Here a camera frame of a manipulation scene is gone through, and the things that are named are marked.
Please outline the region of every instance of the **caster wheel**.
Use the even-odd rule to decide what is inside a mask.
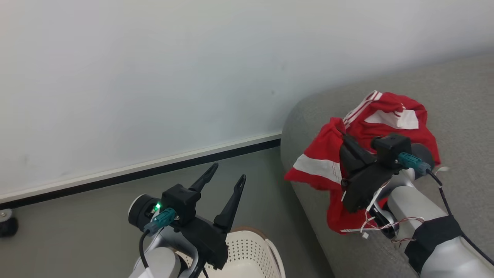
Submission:
[[[19,223],[12,216],[12,210],[0,210],[0,237],[14,236],[18,229]]]

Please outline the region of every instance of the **baseboard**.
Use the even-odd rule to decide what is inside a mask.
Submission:
[[[17,208],[280,145],[281,132],[198,149],[114,170],[0,195],[0,209]]]

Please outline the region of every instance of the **white wall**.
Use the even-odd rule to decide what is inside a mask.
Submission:
[[[492,0],[0,0],[0,194],[280,131],[494,47]]]

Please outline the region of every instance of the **gray floor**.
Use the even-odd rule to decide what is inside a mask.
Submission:
[[[140,231],[127,210],[142,193],[160,196],[192,184],[210,164],[114,185],[15,210],[18,234],[0,239],[0,276],[123,278],[138,257]],[[291,186],[279,148],[220,161],[203,190],[199,215],[213,220],[241,174],[247,175],[234,226],[263,231],[278,248],[288,278],[332,277],[328,262]]]

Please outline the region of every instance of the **white baseboard trim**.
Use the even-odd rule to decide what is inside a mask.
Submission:
[[[20,191],[15,191],[7,194],[2,194],[0,195],[0,203],[6,203],[10,201],[15,201],[18,199],[23,199],[27,197],[32,197],[36,196],[39,194],[44,194],[44,193],[49,193],[61,189],[66,189],[78,185],[84,185],[92,182],[97,182],[97,181],[102,181],[105,179],[110,179],[126,174],[131,174],[143,170],[148,170],[164,165],[169,165],[173,164],[176,162],[181,162],[181,161],[186,161],[189,159],[194,159],[202,156],[207,156],[210,154],[215,154],[215,153],[220,153],[236,148],[241,148],[245,146],[250,146],[254,144],[259,144],[259,143],[264,143],[272,140],[276,140],[281,138],[281,132],[276,132],[276,133],[271,133],[271,134],[265,134],[265,135],[260,135],[260,136],[255,136],[255,137],[250,137],[247,139],[239,140],[239,141],[234,141],[230,143],[225,143],[221,145],[216,145],[212,147],[207,147],[207,148],[202,148],[198,150],[193,150],[177,155],[172,155],[156,160],[151,160],[148,162],[143,162],[143,163],[138,163],[118,169],[113,169],[109,171],[104,171],[100,172],[97,174],[92,174],[92,175],[87,175],[83,177],[78,177],[74,179],[69,179],[61,182],[56,182],[52,184],[47,184],[47,185],[41,185],[38,187],[34,188],[29,188],[29,189],[24,189]]]

